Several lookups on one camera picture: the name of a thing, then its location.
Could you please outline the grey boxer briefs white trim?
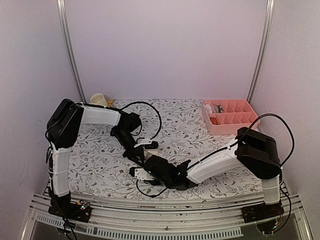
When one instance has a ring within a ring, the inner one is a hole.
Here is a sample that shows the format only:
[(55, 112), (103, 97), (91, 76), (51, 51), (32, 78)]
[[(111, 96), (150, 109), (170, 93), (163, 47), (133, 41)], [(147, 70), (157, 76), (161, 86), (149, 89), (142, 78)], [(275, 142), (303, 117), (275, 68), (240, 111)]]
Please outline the grey boxer briefs white trim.
[(212, 112), (216, 113), (216, 114), (222, 114), (222, 113), (226, 112), (224, 107), (221, 104), (212, 103), (211, 104), (211, 109), (212, 109)]

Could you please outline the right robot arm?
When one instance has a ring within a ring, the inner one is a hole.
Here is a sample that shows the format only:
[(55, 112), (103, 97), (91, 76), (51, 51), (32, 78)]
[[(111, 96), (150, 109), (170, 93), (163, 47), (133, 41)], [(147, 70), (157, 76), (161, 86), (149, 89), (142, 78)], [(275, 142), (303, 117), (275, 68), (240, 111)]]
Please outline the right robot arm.
[(242, 127), (226, 146), (195, 161), (177, 166), (151, 155), (143, 170), (168, 189), (185, 191), (207, 179), (237, 167), (244, 167), (260, 179), (263, 201), (258, 213), (269, 218), (278, 210), (281, 200), (281, 164), (276, 140), (256, 130)]

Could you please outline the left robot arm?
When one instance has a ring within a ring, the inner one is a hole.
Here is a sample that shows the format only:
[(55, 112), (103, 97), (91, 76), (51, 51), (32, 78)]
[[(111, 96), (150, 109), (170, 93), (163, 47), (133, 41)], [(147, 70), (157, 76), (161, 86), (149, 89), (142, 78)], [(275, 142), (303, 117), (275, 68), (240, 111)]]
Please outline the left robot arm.
[(68, 182), (71, 150), (78, 138), (80, 126), (85, 124), (110, 126), (111, 136), (124, 148), (123, 156), (141, 167), (144, 165), (144, 150), (136, 146), (132, 136), (132, 132), (142, 124), (138, 114), (127, 113), (114, 107), (75, 103), (70, 99), (63, 99), (49, 119), (45, 132), (45, 138), (49, 142), (47, 162), (50, 214), (65, 218), (70, 217), (74, 211), (89, 213), (87, 207), (71, 203)]

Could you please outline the taupe underwear cream waistband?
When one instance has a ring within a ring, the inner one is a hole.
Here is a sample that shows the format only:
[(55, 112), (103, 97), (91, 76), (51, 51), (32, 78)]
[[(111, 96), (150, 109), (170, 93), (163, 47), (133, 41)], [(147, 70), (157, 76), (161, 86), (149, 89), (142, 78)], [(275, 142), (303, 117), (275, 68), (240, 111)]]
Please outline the taupe underwear cream waistband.
[(144, 149), (144, 159), (148, 160), (152, 156), (159, 156), (159, 151), (157, 149)]

